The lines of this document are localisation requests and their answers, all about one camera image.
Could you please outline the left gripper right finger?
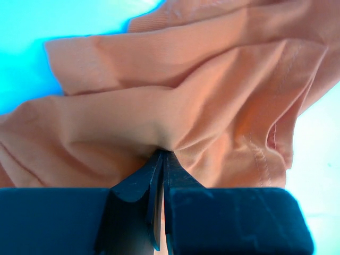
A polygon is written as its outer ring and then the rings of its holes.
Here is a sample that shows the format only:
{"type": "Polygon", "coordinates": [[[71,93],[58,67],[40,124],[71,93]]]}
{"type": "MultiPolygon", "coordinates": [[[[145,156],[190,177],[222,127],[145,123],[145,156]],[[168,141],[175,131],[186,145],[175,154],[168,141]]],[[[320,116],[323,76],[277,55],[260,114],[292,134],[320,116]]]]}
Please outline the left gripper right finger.
{"type": "Polygon", "coordinates": [[[173,152],[164,152],[163,165],[164,189],[205,188],[181,166],[173,152]]]}

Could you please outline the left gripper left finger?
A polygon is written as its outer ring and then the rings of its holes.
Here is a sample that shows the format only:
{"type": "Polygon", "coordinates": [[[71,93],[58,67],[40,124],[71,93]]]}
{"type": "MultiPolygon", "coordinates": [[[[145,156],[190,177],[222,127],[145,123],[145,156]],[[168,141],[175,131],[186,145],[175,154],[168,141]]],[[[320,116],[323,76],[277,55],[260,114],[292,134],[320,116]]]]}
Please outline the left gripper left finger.
{"type": "Polygon", "coordinates": [[[112,188],[111,251],[160,249],[163,152],[155,152],[134,174],[112,188]]]}

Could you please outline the orange t shirt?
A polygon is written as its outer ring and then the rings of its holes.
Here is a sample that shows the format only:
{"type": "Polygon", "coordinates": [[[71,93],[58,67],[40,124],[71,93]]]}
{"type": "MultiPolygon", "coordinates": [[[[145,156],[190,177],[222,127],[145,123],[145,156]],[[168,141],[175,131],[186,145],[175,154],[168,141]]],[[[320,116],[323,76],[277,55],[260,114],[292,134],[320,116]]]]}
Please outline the orange t shirt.
{"type": "Polygon", "coordinates": [[[1,254],[313,253],[284,187],[339,81],[339,1],[166,1],[45,49],[63,95],[1,116],[1,254]],[[160,249],[111,251],[112,188],[157,151],[205,188],[163,171],[160,249]]]}

